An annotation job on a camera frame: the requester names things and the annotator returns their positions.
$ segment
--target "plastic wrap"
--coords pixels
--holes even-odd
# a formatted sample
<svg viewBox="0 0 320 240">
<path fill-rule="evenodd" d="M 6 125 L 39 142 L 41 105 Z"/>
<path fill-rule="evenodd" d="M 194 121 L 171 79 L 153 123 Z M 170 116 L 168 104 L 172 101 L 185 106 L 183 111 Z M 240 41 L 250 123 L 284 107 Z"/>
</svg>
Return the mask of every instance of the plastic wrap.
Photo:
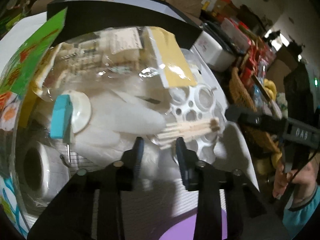
<svg viewBox="0 0 320 240">
<path fill-rule="evenodd" d="M 36 138 L 21 149 L 16 163 L 20 189 L 32 206 L 47 206 L 69 180 L 60 153 Z"/>
<path fill-rule="evenodd" d="M 38 96 L 54 100 L 83 83 L 94 87 L 132 75 L 159 75 L 165 88 L 196 84 L 173 34 L 156 27 L 129 27 L 85 34 L 51 48 L 32 85 Z"/>
<path fill-rule="evenodd" d="M 59 12 L 41 27 L 38 25 L 30 37 L 25 36 L 29 38 L 12 55 L 0 78 L 0 204 L 17 232 L 25 238 L 29 228 L 24 219 L 25 204 L 15 171 L 15 160 L 20 154 L 15 151 L 18 120 L 20 113 L 28 119 L 27 111 L 23 111 L 28 85 L 43 54 L 62 30 L 65 13 L 66 10 Z"/>
</svg>

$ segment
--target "black cable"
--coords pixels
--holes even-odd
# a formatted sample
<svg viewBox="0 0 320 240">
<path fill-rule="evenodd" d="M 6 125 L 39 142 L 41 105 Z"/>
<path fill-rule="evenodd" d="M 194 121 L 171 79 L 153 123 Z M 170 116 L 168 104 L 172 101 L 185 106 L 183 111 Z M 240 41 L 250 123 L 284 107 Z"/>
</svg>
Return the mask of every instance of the black cable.
<svg viewBox="0 0 320 240">
<path fill-rule="evenodd" d="M 298 175 L 298 173 L 316 156 L 319 149 L 320 149 L 320 144 L 318 145 L 318 148 L 314 151 L 313 155 L 307 160 L 307 162 L 305 164 L 303 164 L 300 168 L 298 168 L 297 172 L 292 176 L 292 178 L 291 178 L 290 182 L 288 183 L 287 188 L 286 188 L 284 194 L 282 195 L 281 199 L 279 201 L 275 202 L 276 214 L 278 215 L 278 217 L 281 220 L 283 219 L 284 208 L 285 208 L 286 204 L 288 203 L 289 198 L 290 198 L 291 194 L 293 193 L 295 185 L 296 185 L 296 184 L 292 183 L 292 181 Z"/>
<path fill-rule="evenodd" d="M 312 159 L 316 156 L 316 154 L 317 154 L 317 152 L 318 152 L 319 150 L 320 150 L 320 144 L 318 145 L 318 148 L 313 152 L 313 155 L 308 159 L 307 163 L 304 164 L 303 166 L 301 166 L 301 167 L 297 170 L 297 172 L 292 176 L 289 184 L 292 183 L 292 181 L 293 181 L 294 178 L 297 176 L 297 174 L 298 174 L 309 162 L 312 161 Z"/>
</svg>

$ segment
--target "snack package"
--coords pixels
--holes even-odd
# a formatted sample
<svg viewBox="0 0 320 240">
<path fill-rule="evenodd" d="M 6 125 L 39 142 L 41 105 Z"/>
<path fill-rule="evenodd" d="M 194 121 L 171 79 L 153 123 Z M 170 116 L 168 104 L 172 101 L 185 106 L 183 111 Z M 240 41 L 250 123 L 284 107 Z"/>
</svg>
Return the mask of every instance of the snack package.
<svg viewBox="0 0 320 240">
<path fill-rule="evenodd" d="M 172 33 L 158 27 L 128 27 L 89 33 L 51 48 L 32 82 L 33 91 L 54 100 L 76 84 L 159 75 L 164 88 L 196 85 Z"/>
</svg>

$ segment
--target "banana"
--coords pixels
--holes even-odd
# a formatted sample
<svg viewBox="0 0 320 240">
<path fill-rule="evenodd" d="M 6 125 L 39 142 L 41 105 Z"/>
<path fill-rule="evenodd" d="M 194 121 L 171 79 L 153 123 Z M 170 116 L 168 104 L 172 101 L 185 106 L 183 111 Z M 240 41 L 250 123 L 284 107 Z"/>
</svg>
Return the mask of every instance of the banana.
<svg viewBox="0 0 320 240">
<path fill-rule="evenodd" d="M 274 168 L 272 167 L 270 163 L 270 159 L 258 159 L 256 160 L 256 171 L 260 175 L 267 175 L 274 171 Z"/>
<path fill-rule="evenodd" d="M 271 156 L 271 162 L 272 162 L 272 166 L 276 169 L 277 168 L 277 164 L 278 161 L 280 160 L 280 158 L 282 157 L 282 152 L 279 153 L 273 153 Z"/>
<path fill-rule="evenodd" d="M 267 87 L 264 87 L 264 90 L 268 93 L 268 95 L 270 96 L 270 98 L 271 98 L 272 100 L 274 100 L 274 97 L 275 97 L 275 96 L 274 96 L 272 90 L 269 89 L 269 88 L 267 88 Z"/>
<path fill-rule="evenodd" d="M 266 88 L 270 89 L 273 93 L 273 100 L 276 100 L 276 96 L 277 96 L 277 89 L 276 89 L 276 85 L 274 84 L 273 81 L 268 80 L 268 79 L 264 79 L 263 84 Z"/>
</svg>

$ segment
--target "white tissue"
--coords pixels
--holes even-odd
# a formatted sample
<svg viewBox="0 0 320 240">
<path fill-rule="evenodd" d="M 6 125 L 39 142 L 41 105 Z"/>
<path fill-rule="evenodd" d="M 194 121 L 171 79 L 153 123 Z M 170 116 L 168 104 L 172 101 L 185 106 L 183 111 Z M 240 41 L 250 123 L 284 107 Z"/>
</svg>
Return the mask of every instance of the white tissue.
<svg viewBox="0 0 320 240">
<path fill-rule="evenodd" d="M 92 104 L 90 124 L 107 130 L 136 135 L 151 135 L 165 128 L 164 117 L 142 105 L 123 101 L 112 91 L 89 97 Z"/>
<path fill-rule="evenodd" d="M 112 91 L 114 93 L 116 93 L 119 97 L 121 97 L 123 99 L 123 101 L 125 101 L 127 103 L 134 104 L 134 105 L 145 106 L 145 107 L 150 108 L 150 109 L 153 107 L 152 103 L 149 103 L 146 100 L 137 98 L 135 96 L 129 95 L 128 93 L 121 92 L 121 91 L 118 91 L 118 90 L 112 89 Z"/>
<path fill-rule="evenodd" d="M 119 143 L 120 134 L 89 124 L 82 132 L 76 135 L 75 140 L 76 144 L 81 142 L 95 147 L 111 147 Z"/>
<path fill-rule="evenodd" d="M 117 145 L 105 148 L 94 147 L 78 141 L 71 149 L 79 155 L 104 168 L 116 160 L 120 160 L 124 151 L 132 149 L 136 136 L 121 133 Z M 180 178 L 180 171 L 172 160 L 171 149 L 160 152 L 159 147 L 144 139 L 144 151 L 141 161 L 140 178 L 172 180 Z"/>
</svg>

